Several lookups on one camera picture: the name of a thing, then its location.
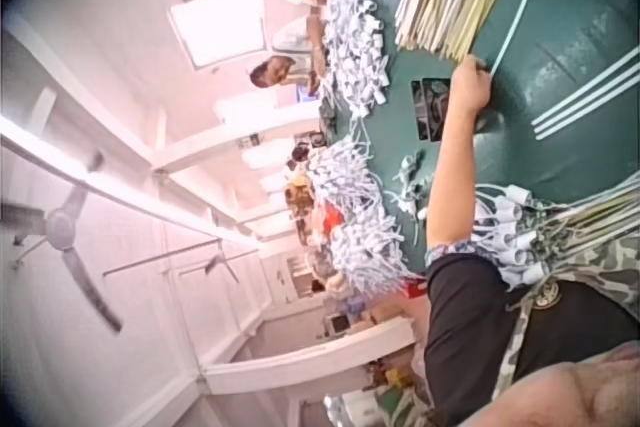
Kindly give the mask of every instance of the man's arm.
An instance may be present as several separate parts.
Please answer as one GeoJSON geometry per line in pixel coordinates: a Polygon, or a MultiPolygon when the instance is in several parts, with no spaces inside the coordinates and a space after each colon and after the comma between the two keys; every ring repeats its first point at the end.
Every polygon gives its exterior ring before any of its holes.
{"type": "Polygon", "coordinates": [[[427,215],[427,247],[467,240],[475,214],[473,132],[488,104],[491,76],[468,55],[451,79],[449,108],[442,135],[427,215]]]}

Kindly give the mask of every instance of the white cable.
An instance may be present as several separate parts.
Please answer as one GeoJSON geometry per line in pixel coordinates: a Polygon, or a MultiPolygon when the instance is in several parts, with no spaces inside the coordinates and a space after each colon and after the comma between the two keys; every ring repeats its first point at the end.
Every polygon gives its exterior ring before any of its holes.
{"type": "Polygon", "coordinates": [[[635,74],[638,71],[640,71],[640,64],[636,64],[636,65],[634,65],[632,67],[629,67],[625,72],[620,74],[618,77],[616,77],[615,79],[611,80],[609,83],[603,85],[598,90],[596,90],[596,91],[592,92],[591,94],[587,95],[581,101],[577,102],[576,104],[573,104],[568,109],[563,110],[562,112],[560,112],[555,117],[552,117],[551,119],[549,119],[546,122],[538,125],[537,127],[534,127],[533,131],[536,134],[539,134],[540,132],[545,130],[547,127],[551,127],[553,124],[556,124],[558,121],[560,121],[560,120],[564,119],[565,117],[573,114],[574,112],[577,112],[583,106],[587,105],[589,102],[591,102],[593,100],[596,100],[601,95],[606,94],[611,89],[613,89],[616,85],[622,83],[623,80],[628,79],[629,77],[631,77],[633,74],[635,74]]]}
{"type": "Polygon", "coordinates": [[[633,228],[637,228],[640,226],[640,219],[636,220],[635,222],[631,222],[630,224],[625,225],[624,227],[621,227],[617,230],[614,230],[613,232],[608,233],[607,235],[604,235],[600,238],[597,238],[595,240],[592,240],[591,242],[587,242],[586,244],[580,245],[578,247],[575,247],[574,249],[570,249],[568,251],[566,251],[564,253],[563,258],[568,258],[571,257],[572,255],[578,254],[580,252],[582,252],[583,250],[586,249],[590,249],[591,247],[595,247],[597,245],[602,245],[604,244],[606,241],[608,241],[609,239],[613,239],[616,236],[620,235],[620,234],[624,234],[625,232],[633,229],[633,228]]]}
{"type": "Polygon", "coordinates": [[[496,61],[493,64],[493,67],[491,68],[491,76],[493,76],[496,73],[496,70],[498,70],[498,67],[500,66],[500,62],[502,62],[502,57],[504,57],[504,54],[507,51],[509,44],[511,43],[511,38],[513,37],[513,34],[518,28],[518,24],[520,23],[520,18],[522,17],[522,13],[524,12],[524,8],[527,6],[528,1],[529,0],[520,1],[520,6],[518,7],[516,16],[513,19],[513,23],[511,24],[511,27],[509,28],[509,33],[507,34],[507,37],[504,39],[504,43],[502,44],[500,53],[498,54],[498,57],[496,58],[496,61]]]}
{"type": "Polygon", "coordinates": [[[559,104],[555,105],[554,107],[551,107],[544,114],[542,114],[542,115],[536,117],[535,119],[533,119],[533,121],[531,121],[531,125],[537,125],[540,122],[542,122],[544,119],[546,119],[548,117],[551,117],[553,114],[555,114],[557,111],[559,111],[562,107],[567,105],[569,102],[575,100],[576,98],[580,97],[580,95],[582,95],[584,92],[586,92],[591,87],[593,87],[596,84],[598,84],[598,82],[600,82],[601,80],[604,80],[605,78],[607,78],[609,75],[611,75],[616,70],[618,70],[620,67],[622,67],[627,62],[629,62],[633,57],[636,57],[639,53],[640,53],[640,46],[632,49],[631,52],[629,52],[627,55],[622,57],[620,60],[618,60],[611,67],[609,67],[608,69],[604,70],[601,74],[596,76],[594,79],[592,79],[591,81],[587,82],[585,85],[580,87],[578,90],[576,90],[573,94],[571,94],[569,97],[564,99],[562,102],[560,102],[559,104]]]}
{"type": "Polygon", "coordinates": [[[584,117],[585,115],[593,112],[594,110],[596,110],[601,105],[603,105],[606,102],[608,102],[609,100],[613,99],[614,97],[617,97],[618,95],[620,95],[622,92],[627,90],[632,85],[637,84],[639,81],[640,81],[640,75],[636,75],[631,80],[629,80],[628,82],[625,82],[620,87],[618,87],[614,91],[610,92],[609,94],[605,95],[604,97],[602,97],[600,100],[598,100],[597,102],[595,102],[591,106],[589,106],[586,109],[578,112],[577,114],[572,115],[571,117],[569,117],[568,119],[564,120],[563,122],[560,122],[559,124],[556,124],[555,126],[550,128],[549,130],[544,131],[542,134],[537,135],[536,136],[536,140],[546,139],[550,135],[555,134],[557,131],[563,129],[567,125],[570,125],[573,122],[581,119],[582,117],[584,117]]]}

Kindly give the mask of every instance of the black phone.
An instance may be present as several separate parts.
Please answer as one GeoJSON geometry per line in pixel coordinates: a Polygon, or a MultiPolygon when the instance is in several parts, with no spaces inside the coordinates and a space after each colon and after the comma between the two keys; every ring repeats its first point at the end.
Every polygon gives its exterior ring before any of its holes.
{"type": "Polygon", "coordinates": [[[440,142],[449,105],[449,79],[422,79],[411,82],[418,138],[440,142]]]}

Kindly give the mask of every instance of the green table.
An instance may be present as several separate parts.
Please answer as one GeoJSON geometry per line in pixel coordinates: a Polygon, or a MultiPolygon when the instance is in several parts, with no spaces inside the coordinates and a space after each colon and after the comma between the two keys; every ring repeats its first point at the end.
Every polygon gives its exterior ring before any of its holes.
{"type": "MultiPolygon", "coordinates": [[[[433,172],[439,144],[418,140],[410,82],[450,77],[453,64],[426,51],[395,48],[394,14],[400,0],[379,3],[385,48],[391,55],[388,103],[376,107],[365,124],[374,147],[370,169],[385,188],[399,191],[392,178],[402,158],[426,151],[420,175],[433,172]]],[[[473,47],[489,64],[500,50],[520,0],[497,0],[473,47]]],[[[587,83],[638,44],[638,0],[529,0],[494,79],[490,121],[475,137],[479,182],[514,183],[536,196],[569,201],[615,184],[638,168],[638,89],[557,134],[536,141],[531,120],[587,83]]],[[[348,117],[339,116],[339,134],[348,117]]],[[[412,270],[424,268],[424,232],[412,245],[413,222],[393,205],[408,241],[403,246],[412,270]]]]}

